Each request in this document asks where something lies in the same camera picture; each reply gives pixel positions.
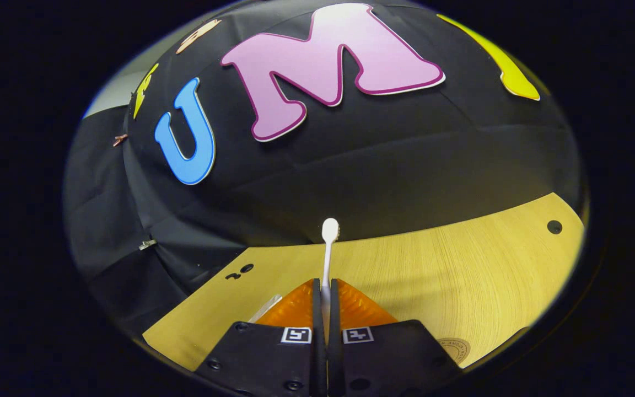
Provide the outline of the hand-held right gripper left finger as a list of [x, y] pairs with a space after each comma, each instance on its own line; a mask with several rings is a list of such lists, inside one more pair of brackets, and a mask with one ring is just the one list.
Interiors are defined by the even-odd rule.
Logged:
[[196, 374], [232, 394], [327, 395], [321, 306], [320, 281], [304, 282], [257, 321], [232, 323]]

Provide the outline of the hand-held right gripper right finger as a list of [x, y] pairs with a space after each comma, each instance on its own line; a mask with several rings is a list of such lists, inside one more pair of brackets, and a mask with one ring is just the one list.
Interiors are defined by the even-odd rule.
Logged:
[[418, 320], [396, 321], [340, 279], [330, 287], [329, 396], [429, 396], [461, 377]]

